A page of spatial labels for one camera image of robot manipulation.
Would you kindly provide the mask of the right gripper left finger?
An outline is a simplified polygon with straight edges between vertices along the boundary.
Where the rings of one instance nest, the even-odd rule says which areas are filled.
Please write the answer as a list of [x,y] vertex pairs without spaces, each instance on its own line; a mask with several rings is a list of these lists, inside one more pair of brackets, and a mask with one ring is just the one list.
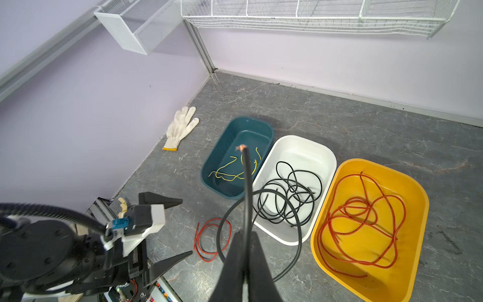
[[242,235],[237,232],[233,236],[230,250],[225,259],[220,279],[212,293],[209,302],[242,301],[244,287],[244,258]]

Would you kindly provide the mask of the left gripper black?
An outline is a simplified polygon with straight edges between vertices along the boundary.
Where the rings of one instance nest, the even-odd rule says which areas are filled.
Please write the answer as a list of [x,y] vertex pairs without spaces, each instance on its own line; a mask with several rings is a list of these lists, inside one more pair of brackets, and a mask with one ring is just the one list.
[[[182,199],[169,198],[153,192],[138,194],[139,206],[163,205],[164,209],[173,208],[183,204]],[[112,267],[108,270],[99,270],[90,274],[83,281],[72,284],[72,294],[90,296],[104,294],[119,285],[128,284],[128,298],[147,298],[151,286],[158,278],[192,255],[193,251],[184,252],[168,259],[153,263],[148,268],[147,243],[141,242],[128,256],[123,256],[123,244],[118,241],[113,248]]]

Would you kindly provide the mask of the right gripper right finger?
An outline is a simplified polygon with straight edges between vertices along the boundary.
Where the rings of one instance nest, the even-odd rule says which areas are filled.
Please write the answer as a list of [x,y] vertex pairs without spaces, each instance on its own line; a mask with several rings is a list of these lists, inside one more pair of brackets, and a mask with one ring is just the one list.
[[249,301],[282,301],[271,276],[259,236],[250,237],[249,266],[247,275]]

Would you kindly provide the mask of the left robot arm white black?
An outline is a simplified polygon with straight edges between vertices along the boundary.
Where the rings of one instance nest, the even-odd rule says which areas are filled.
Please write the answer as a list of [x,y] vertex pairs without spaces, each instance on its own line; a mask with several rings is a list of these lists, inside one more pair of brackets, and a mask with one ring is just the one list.
[[150,263],[146,239],[182,200],[151,192],[138,203],[98,198],[87,213],[28,203],[1,205],[1,300],[70,294],[108,301],[147,301],[153,287],[187,253]]

